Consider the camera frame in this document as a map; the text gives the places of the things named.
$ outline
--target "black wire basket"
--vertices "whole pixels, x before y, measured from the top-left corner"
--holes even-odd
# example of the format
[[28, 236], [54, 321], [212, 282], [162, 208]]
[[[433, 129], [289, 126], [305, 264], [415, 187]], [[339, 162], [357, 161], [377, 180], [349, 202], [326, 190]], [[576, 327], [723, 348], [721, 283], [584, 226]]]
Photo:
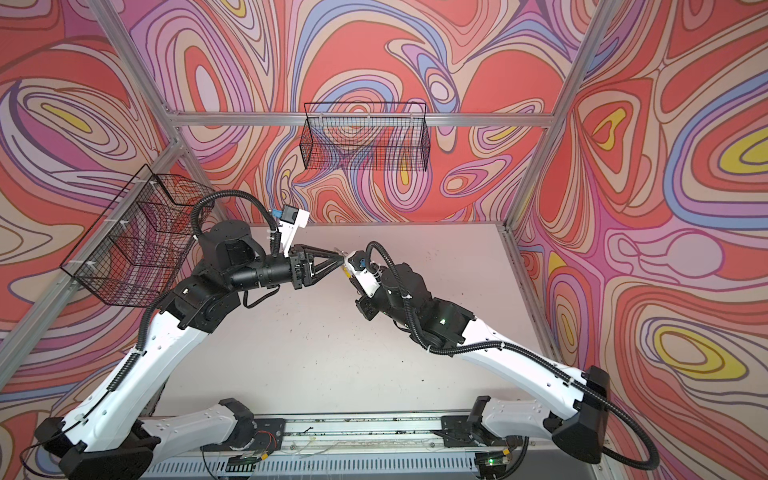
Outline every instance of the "black wire basket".
[[414, 101], [305, 103], [304, 168], [426, 171], [426, 112], [425, 103]]
[[[131, 185], [141, 189], [107, 236], [85, 260], [72, 260], [83, 239], [90, 236], [112, 204], [60, 265], [107, 305], [148, 306], [171, 287], [192, 248], [192, 207], [212, 192], [180, 175], [151, 174], [144, 183], [138, 180], [144, 168], [148, 167], [143, 166], [112, 200], [112, 204], [119, 201]], [[212, 209], [213, 205], [205, 207], [202, 218]]]

